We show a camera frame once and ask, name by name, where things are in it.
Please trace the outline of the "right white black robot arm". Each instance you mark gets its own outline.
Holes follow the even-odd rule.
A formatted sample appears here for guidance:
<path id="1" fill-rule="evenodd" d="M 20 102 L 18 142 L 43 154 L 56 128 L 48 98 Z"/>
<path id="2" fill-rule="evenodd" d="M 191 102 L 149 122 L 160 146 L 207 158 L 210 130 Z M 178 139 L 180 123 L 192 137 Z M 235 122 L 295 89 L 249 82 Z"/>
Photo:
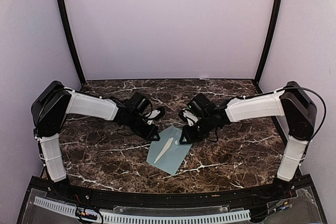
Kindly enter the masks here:
<path id="1" fill-rule="evenodd" d="M 277 170 L 277 181 L 268 188 L 273 200 L 280 199 L 288 191 L 297 168 L 303 162 L 309 145 L 321 130 L 326 116 L 316 124 L 318 109 L 309 95 L 315 95 L 326 106 L 317 92 L 300 86 L 295 81 L 284 87 L 252 96 L 233 97 L 214 103 L 205 94 L 198 93 L 187 107 L 179 112 L 186 123 L 182 128 L 179 143 L 193 144 L 205 140 L 211 132 L 233 123 L 265 118 L 284 118 L 288 133 L 286 147 Z"/>

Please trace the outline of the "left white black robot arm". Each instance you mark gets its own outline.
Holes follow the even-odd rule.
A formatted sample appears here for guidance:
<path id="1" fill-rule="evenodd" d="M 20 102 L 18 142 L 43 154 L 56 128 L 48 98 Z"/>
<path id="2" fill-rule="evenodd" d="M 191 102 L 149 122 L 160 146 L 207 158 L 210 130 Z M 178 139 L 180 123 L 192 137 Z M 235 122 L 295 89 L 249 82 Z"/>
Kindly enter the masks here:
<path id="1" fill-rule="evenodd" d="M 165 115 L 165 108 L 154 108 L 151 101 L 136 92 L 131 98 L 98 97 L 65 87 L 53 81 L 31 106 L 34 138 L 38 141 L 40 158 L 54 182 L 53 191 L 63 201 L 74 197 L 67 178 L 60 150 L 60 132 L 70 114 L 95 117 L 128 127 L 146 141 L 159 141 L 159 128 L 154 124 Z"/>

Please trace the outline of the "beige ornate letter paper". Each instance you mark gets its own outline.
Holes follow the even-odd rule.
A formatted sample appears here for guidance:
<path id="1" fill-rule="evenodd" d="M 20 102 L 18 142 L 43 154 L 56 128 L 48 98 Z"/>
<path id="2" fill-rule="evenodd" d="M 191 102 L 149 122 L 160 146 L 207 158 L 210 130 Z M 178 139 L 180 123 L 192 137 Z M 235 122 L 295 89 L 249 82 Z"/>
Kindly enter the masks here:
<path id="1" fill-rule="evenodd" d="M 171 144 L 173 143 L 174 138 L 170 137 L 165 145 L 163 146 L 162 150 L 159 152 L 158 156 L 155 158 L 154 163 L 156 163 L 165 153 L 166 151 L 170 148 Z"/>

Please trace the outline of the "teal paper envelope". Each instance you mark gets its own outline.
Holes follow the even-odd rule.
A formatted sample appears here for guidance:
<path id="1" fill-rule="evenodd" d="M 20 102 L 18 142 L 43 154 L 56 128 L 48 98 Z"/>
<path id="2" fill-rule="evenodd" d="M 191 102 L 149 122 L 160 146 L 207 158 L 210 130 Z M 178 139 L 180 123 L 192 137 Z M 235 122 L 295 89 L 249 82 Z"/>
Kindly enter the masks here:
<path id="1" fill-rule="evenodd" d="M 174 126 L 170 126 L 160 132 L 159 135 L 161 139 L 157 142 L 152 142 L 150 145 L 146 158 L 147 163 L 170 175 L 175 175 L 192 147 L 192 144 L 175 145 L 175 141 L 180 139 L 181 133 L 182 130 Z M 155 158 L 170 137 L 174 138 L 170 148 L 156 163 L 154 163 Z"/>

